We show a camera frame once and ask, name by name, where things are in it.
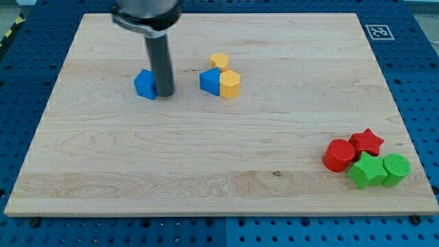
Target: wooden cutting board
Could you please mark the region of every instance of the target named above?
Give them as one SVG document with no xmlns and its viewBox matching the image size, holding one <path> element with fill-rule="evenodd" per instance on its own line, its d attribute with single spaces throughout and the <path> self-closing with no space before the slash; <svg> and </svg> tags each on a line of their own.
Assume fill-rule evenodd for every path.
<svg viewBox="0 0 439 247">
<path fill-rule="evenodd" d="M 355 14 L 184 14 L 176 93 L 137 97 L 142 36 L 86 14 L 5 209 L 9 216 L 435 214 L 438 203 Z M 230 56 L 241 95 L 199 89 Z M 412 173 L 363 191 L 322 162 L 372 128 Z"/>
</svg>

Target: green block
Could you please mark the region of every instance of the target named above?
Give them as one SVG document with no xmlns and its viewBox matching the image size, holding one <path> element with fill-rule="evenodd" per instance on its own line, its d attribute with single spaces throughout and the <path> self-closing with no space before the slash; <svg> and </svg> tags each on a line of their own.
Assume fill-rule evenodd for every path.
<svg viewBox="0 0 439 247">
<path fill-rule="evenodd" d="M 383 166 L 388 177 L 381 184 L 386 187 L 397 186 L 412 171 L 410 162 L 400 154 L 389 154 L 384 157 Z"/>
<path fill-rule="evenodd" d="M 383 159 L 362 152 L 359 160 L 349 170 L 348 177 L 357 183 L 359 189 L 380 185 L 387 178 Z"/>
</svg>

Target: red star block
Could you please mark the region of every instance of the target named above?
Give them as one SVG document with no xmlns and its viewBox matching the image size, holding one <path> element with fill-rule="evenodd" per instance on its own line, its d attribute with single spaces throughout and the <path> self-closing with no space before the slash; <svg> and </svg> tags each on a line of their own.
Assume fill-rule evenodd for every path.
<svg viewBox="0 0 439 247">
<path fill-rule="evenodd" d="M 372 156 L 378 156 L 379 146 L 383 144 L 384 140 L 374 135 L 370 129 L 367 129 L 363 133 L 353 134 L 349 139 L 349 142 L 355 148 L 354 161 L 356 161 L 363 151 Z"/>
</svg>

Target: blue block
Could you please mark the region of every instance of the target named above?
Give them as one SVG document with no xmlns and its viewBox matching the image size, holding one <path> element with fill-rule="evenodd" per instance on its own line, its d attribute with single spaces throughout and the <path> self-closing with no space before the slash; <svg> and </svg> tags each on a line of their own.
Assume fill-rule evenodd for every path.
<svg viewBox="0 0 439 247">
<path fill-rule="evenodd" d="M 220 68 L 209 69 L 200 74 L 200 88 L 213 95 L 220 95 Z"/>
<path fill-rule="evenodd" d="M 142 70 L 137 78 L 134 79 L 134 85 L 136 86 L 138 96 L 148 99 L 155 99 L 157 97 L 156 82 L 151 71 Z"/>
</svg>

